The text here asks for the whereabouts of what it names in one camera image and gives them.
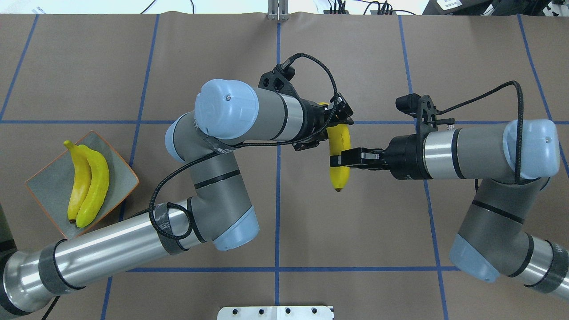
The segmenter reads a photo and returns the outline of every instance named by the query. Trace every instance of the yellow banana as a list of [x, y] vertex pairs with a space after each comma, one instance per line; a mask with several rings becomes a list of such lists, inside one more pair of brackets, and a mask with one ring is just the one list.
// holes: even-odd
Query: yellow banana
[[85, 145], [80, 145], [78, 148], [85, 154], [91, 167], [92, 176], [87, 197], [77, 214], [77, 226], [84, 228], [93, 222], [105, 201], [106, 193], [109, 190], [109, 166], [105, 157], [98, 151], [91, 150]]
[[[348, 125], [339, 124], [326, 128], [328, 132], [328, 143], [330, 145], [330, 155], [340, 155], [343, 150], [351, 148], [350, 131]], [[350, 178], [350, 168], [330, 167], [330, 180], [337, 192], [342, 191]]]
[[91, 185], [91, 168], [83, 152], [73, 142], [66, 140], [63, 142], [63, 145], [69, 149], [73, 167], [75, 168], [73, 190], [71, 191], [69, 206], [67, 207], [67, 218], [70, 223], [75, 223], [79, 208], [85, 200]]

